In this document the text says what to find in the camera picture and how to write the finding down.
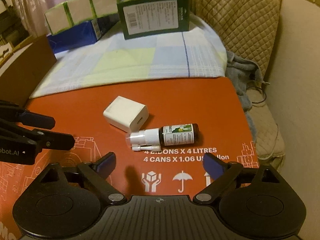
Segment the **brown glass bottle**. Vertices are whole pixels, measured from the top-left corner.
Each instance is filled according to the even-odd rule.
[[[193,144],[199,139],[198,124],[170,125],[159,128],[159,140],[163,146]]]

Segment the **dark green box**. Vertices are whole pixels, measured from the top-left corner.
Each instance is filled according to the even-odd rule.
[[[123,0],[118,13],[126,40],[189,30],[189,0]]]

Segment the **silver screw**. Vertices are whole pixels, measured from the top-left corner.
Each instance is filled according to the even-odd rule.
[[[111,201],[114,201],[114,202],[117,202],[117,201],[121,201],[124,199],[124,196],[119,194],[119,193],[114,193],[114,194],[110,194],[108,196],[108,198],[111,200]]]
[[[31,139],[28,140],[28,143],[30,143],[30,144],[37,144],[34,140],[31,140]]]
[[[199,201],[209,201],[211,199],[211,196],[209,194],[202,193],[198,194],[196,196],[196,199]]]

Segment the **beige quilted fabric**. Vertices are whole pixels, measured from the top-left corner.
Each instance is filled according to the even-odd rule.
[[[257,90],[247,90],[247,94],[252,102],[263,100],[262,95]],[[258,131],[256,152],[259,162],[261,164],[272,164],[279,170],[284,161],[284,141],[267,104],[265,102],[253,104],[249,113]]]
[[[220,36],[227,50],[255,61],[264,75],[279,21],[278,0],[192,0],[193,12]]]

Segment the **blue box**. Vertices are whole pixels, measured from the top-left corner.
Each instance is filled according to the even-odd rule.
[[[47,36],[54,53],[96,43],[119,21],[117,14],[86,21],[72,28]]]

